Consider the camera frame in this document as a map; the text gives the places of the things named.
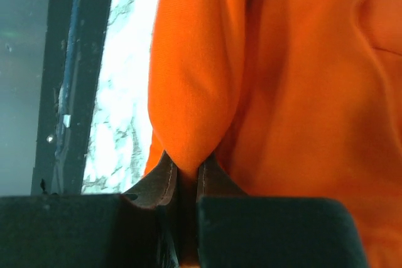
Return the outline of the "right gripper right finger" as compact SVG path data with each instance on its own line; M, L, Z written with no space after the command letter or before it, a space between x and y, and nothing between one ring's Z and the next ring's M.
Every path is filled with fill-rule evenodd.
M221 168L214 153L199 167L197 196L247 196Z

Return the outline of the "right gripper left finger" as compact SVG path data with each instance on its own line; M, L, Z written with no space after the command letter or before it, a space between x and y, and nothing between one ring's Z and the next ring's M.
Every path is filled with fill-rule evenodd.
M158 164L123 195L141 208L176 205L177 178L178 168L164 151Z

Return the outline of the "orange t shirt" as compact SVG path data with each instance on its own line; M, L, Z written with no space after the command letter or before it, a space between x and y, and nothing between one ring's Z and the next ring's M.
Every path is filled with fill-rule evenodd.
M146 170L186 190L215 153L251 195L351 212L371 267L401 266L401 0L159 0Z

